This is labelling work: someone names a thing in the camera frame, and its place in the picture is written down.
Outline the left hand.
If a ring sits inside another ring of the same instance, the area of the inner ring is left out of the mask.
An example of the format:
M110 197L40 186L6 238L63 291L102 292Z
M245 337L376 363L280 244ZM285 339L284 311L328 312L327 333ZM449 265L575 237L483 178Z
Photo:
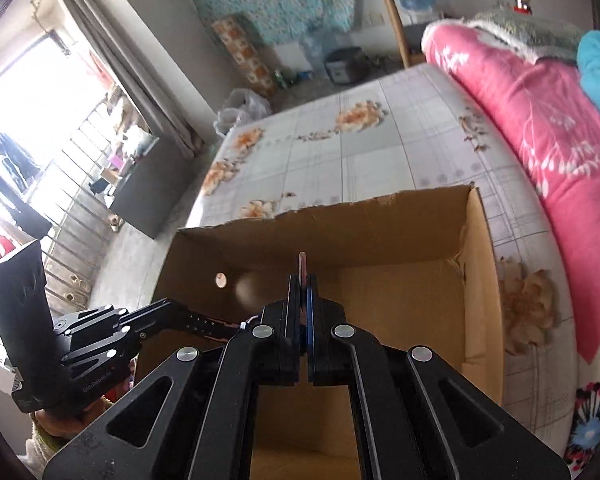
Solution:
M102 396L77 415L57 416L39 410L33 413L32 419L49 436L71 440L111 407L112 403Z

